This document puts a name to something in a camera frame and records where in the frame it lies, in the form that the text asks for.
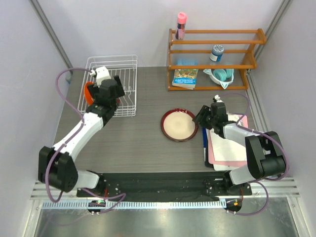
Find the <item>orange plate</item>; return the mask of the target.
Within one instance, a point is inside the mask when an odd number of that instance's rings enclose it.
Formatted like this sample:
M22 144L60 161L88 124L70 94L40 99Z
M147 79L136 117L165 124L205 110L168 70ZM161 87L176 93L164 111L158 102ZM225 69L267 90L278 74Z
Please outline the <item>orange plate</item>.
M84 85L84 88L83 88L84 97L85 97L85 100L86 100L86 102L87 102L87 104L88 104L89 106L92 105L93 102L94 102L94 99L93 99L91 93L90 93L89 90L88 90L88 87L89 87L90 85L94 85L94 83L91 82L91 81L88 81L88 82Z

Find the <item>large dark red plate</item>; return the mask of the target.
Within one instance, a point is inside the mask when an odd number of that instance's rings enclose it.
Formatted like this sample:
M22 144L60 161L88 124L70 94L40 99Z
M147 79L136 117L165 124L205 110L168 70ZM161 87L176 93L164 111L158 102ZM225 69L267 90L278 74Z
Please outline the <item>large dark red plate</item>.
M165 137L175 142L185 142L192 139L198 125L193 122L195 115L186 109L167 111L160 120L160 128Z

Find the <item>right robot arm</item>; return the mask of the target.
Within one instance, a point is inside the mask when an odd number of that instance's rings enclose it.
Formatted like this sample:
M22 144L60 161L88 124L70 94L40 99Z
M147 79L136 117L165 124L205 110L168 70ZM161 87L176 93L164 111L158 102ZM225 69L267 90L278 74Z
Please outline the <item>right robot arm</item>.
M287 156L276 132L259 132L238 125L230 120L223 102L204 105L193 122L214 130L223 139L234 141L245 147L246 165L225 172L223 189L229 195L236 194L241 185L274 175L286 175L289 171Z

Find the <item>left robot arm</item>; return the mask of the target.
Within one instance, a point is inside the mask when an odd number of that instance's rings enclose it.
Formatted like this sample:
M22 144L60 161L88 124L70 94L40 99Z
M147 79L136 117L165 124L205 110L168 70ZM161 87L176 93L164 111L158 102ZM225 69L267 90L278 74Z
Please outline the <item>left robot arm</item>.
M38 179L47 187L63 192L87 188L94 197L100 197L105 184L93 171L77 170L75 160L87 142L114 116L119 98L125 95L118 75L105 79L100 85L88 86L94 102L86 109L80 122L58 143L39 152Z

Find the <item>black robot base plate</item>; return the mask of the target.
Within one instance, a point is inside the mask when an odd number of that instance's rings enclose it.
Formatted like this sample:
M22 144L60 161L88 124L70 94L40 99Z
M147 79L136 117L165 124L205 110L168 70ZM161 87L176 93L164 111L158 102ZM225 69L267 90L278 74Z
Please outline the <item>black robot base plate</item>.
M126 194L127 201L185 201L216 196L250 196L249 183L232 185L224 171L100 173L91 194L113 197Z

